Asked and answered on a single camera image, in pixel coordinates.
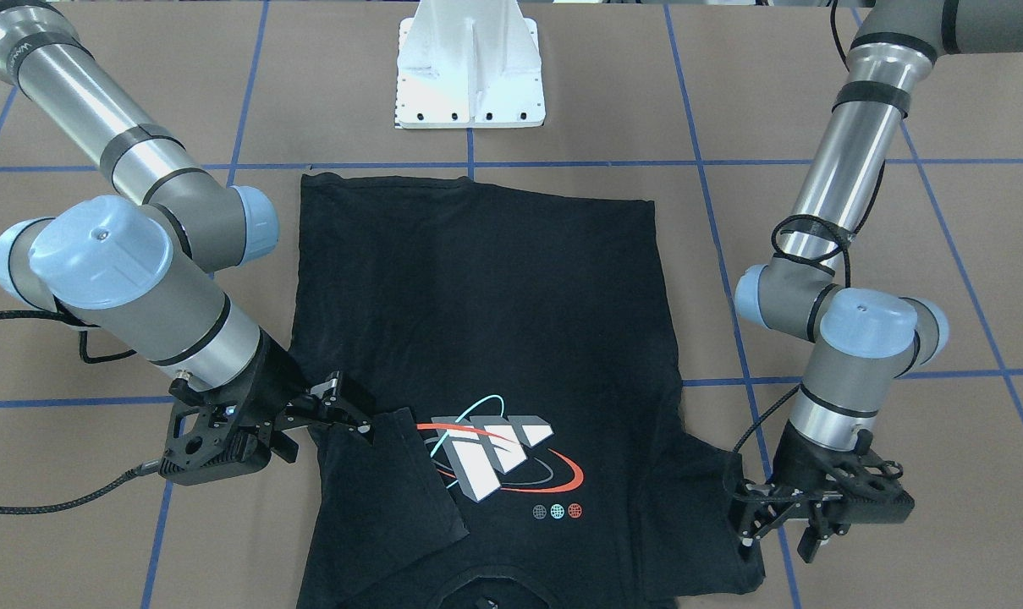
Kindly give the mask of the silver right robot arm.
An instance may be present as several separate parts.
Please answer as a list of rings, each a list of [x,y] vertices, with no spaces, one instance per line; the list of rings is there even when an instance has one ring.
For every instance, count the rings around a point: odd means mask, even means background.
[[[333,371],[311,384],[212,274],[271,253],[278,213],[224,185],[159,126],[43,1],[0,1],[0,80],[42,108],[113,195],[0,238],[0,284],[35,315],[100,328],[171,379],[162,456],[136,468],[184,486],[287,462],[302,425],[371,439],[372,398]]]

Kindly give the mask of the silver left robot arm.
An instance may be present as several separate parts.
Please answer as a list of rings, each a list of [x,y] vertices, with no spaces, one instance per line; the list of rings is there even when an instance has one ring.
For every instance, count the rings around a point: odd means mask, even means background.
[[[797,384],[767,409],[790,407],[766,481],[729,485],[733,532],[750,550],[803,523],[805,562],[853,525],[910,516],[903,468],[873,450],[874,431],[894,382],[947,347],[949,321],[932,301],[853,282],[853,250],[917,86],[941,58],[1023,53],[1023,1],[875,1],[851,41],[832,38],[846,80],[772,228],[771,260],[733,289],[736,315],[811,346]]]

